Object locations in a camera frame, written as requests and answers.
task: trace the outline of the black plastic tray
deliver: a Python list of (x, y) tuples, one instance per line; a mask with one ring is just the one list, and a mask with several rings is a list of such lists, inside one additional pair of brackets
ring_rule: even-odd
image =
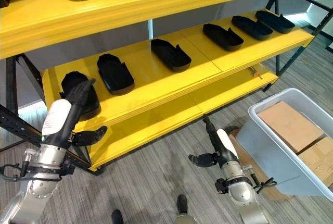
[[(78, 71), (73, 71), (66, 74), (61, 82), (61, 87), (63, 90), (63, 92), (60, 92), (61, 98), (66, 98), (73, 88), (75, 88), (80, 83), (86, 81), (88, 81), (88, 78), (84, 74)], [(99, 104), (99, 100), (96, 91), (94, 89), (94, 86), (91, 85), (91, 88), (88, 93), (87, 102), (81, 111), (80, 120), (84, 121), (91, 119), (97, 116), (100, 112), (101, 112), (101, 107)]]
[(218, 25), (207, 23), (203, 25), (202, 31), (214, 43), (224, 48), (226, 51), (236, 51), (244, 42), (231, 28), (225, 30)]
[(101, 55), (97, 61), (98, 72), (111, 94), (123, 95), (134, 88), (134, 79), (125, 63), (117, 56)]
[(284, 18), (283, 15), (277, 16), (268, 11), (259, 10), (255, 13), (255, 16), (259, 21), (283, 34), (289, 33), (295, 27), (295, 24)]
[(191, 58), (177, 44), (176, 48), (169, 42), (154, 39), (150, 41), (151, 50), (173, 72), (182, 72), (191, 64)]
[(252, 21), (247, 17), (234, 16), (231, 22), (245, 33), (258, 40), (266, 40), (273, 33), (273, 30), (263, 23)]

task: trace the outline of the yellow shelf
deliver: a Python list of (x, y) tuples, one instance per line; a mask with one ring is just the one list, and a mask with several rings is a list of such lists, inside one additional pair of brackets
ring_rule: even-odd
[(278, 78), (261, 64), (256, 64), (253, 67), (259, 72), (259, 77), (253, 77), (251, 70), (244, 69), (189, 93), (189, 97), (203, 113), (208, 113), (274, 82)]
[(232, 0), (11, 0), (0, 10), (0, 59), (226, 1)]
[(88, 148), (91, 170), (200, 116), (201, 110), (185, 95), (112, 125), (102, 140)]
[[(245, 13), (242, 16), (257, 21), (255, 11)], [(288, 34), (273, 31), (269, 39), (259, 41), (234, 26), (231, 23), (231, 18), (217, 20), (211, 23), (217, 24), (226, 30), (231, 28), (244, 39), (242, 47), (235, 52), (223, 50), (202, 33), (202, 26), (183, 30), (181, 34), (221, 69), (224, 77), (297, 46), (307, 46), (313, 38), (313, 35), (302, 29), (294, 29)]]
[(96, 79), (94, 87), (102, 111), (93, 119), (79, 122), (75, 130), (93, 130), (101, 125), (110, 126), (292, 47), (307, 44), (313, 37), (303, 30), (296, 29), (288, 34), (274, 32), (271, 39), (257, 41), (237, 32), (243, 37), (244, 46), (235, 52), (226, 52), (212, 43), (201, 30), (202, 26), (199, 26), (160, 37), (173, 45), (179, 44), (192, 58), (189, 69), (182, 73), (169, 71), (151, 52), (150, 41), (109, 51), (108, 53), (118, 56), (126, 63), (135, 80), (134, 90), (126, 95), (111, 95), (101, 80), (97, 60), (103, 53), (47, 69), (42, 72), (46, 105), (49, 108), (53, 101), (60, 98), (61, 81), (67, 73), (77, 70), (89, 78)]
[(79, 71), (89, 78), (95, 78), (101, 113), (76, 125), (76, 131), (91, 130), (101, 125), (112, 125), (123, 121), (158, 105), (185, 95), (190, 91), (209, 84), (217, 79), (220, 70), (199, 52), (179, 33), (161, 37), (174, 46), (180, 47), (192, 58), (190, 67), (182, 73), (173, 73), (150, 50), (150, 41), (129, 45), (113, 51), (113, 55), (126, 63), (131, 72), (135, 87), (128, 94), (111, 95), (104, 85), (97, 68), (101, 54), (72, 61), (42, 72), (46, 105), (49, 108), (53, 101), (60, 99), (61, 82), (71, 71)]
[(110, 126), (106, 136), (88, 149), (91, 170), (277, 79), (264, 66), (255, 68), (261, 78), (242, 70)]

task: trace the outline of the person's foot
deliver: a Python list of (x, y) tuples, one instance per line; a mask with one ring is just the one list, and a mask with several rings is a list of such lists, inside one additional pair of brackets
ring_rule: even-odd
[(112, 224), (124, 224), (123, 216), (121, 215), (121, 212), (119, 209), (116, 209), (112, 212), (111, 215)]
[(187, 214), (187, 199), (184, 194), (178, 196), (177, 208), (179, 214)]

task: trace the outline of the metal bracket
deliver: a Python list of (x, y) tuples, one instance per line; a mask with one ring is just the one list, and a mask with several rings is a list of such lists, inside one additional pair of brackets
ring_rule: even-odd
[(32, 64), (32, 62), (27, 58), (25, 54), (20, 54), (16, 56), (16, 61), (22, 67), (24, 73), (26, 73), (31, 84), (37, 91), (39, 97), (45, 102), (42, 77), (38, 69)]
[(42, 134), (26, 121), (0, 104), (0, 126), (18, 137), (40, 146)]

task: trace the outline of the black cable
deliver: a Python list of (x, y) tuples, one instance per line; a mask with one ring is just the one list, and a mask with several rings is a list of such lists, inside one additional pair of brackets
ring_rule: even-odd
[(254, 189), (259, 188), (257, 190), (257, 194), (259, 194), (260, 191), (263, 190), (264, 188), (271, 188), (271, 187), (276, 186), (276, 185), (277, 185), (277, 182), (274, 181), (273, 177), (271, 177), (267, 181), (261, 182), (260, 185), (255, 186)]
[(12, 164), (5, 164), (2, 167), (0, 167), (0, 178), (3, 178), (6, 181), (10, 181), (10, 182), (18, 182), (18, 181), (61, 181), (62, 178), (61, 176), (59, 176), (59, 179), (47, 179), (47, 178), (36, 178), (36, 177), (18, 177), (17, 175), (13, 176), (13, 177), (9, 177), (5, 175), (5, 168), (6, 167), (12, 167), (18, 170), (21, 170), (21, 168), (19, 167), (19, 164), (16, 163), (15, 165)]

